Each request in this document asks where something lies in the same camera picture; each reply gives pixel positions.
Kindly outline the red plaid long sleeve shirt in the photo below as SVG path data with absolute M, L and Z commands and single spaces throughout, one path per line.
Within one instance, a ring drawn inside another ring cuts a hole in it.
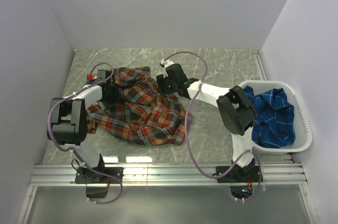
M 187 114 L 176 95 L 160 95 L 148 66 L 114 70 L 120 99 L 95 103 L 87 109 L 87 129 L 94 134 L 101 127 L 131 144 L 181 145 L 185 140 Z

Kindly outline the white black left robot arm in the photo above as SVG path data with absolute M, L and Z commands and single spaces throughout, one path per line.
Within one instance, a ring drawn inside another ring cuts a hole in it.
M 48 139 L 60 151 L 72 153 L 94 183 L 102 182 L 107 171 L 102 156 L 87 140 L 87 109 L 106 97 L 107 87 L 114 82 L 113 75 L 113 69 L 98 70 L 96 76 L 90 73 L 82 89 L 51 100 L 47 119 Z

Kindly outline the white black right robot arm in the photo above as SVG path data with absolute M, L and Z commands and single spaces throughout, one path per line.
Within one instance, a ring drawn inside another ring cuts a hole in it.
M 189 100 L 199 100 L 218 108 L 225 128 L 231 133 L 233 146 L 233 177 L 240 182 L 251 176 L 255 160 L 251 132 L 257 111 L 239 86 L 223 88 L 189 79 L 180 64 L 162 60 L 166 75 L 156 77 L 161 95 L 178 94 Z

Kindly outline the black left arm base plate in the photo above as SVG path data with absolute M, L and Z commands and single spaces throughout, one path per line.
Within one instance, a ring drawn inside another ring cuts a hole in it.
M 123 167 L 106 167 L 102 173 L 108 174 L 122 181 Z M 108 177 L 96 174 L 87 168 L 79 167 L 75 177 L 75 184 L 103 184 L 108 183 Z

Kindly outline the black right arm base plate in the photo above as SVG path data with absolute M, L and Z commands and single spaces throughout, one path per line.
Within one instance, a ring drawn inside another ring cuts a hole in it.
M 258 183 L 262 182 L 259 166 L 246 166 L 241 168 L 235 166 L 227 175 L 217 179 L 218 183 Z

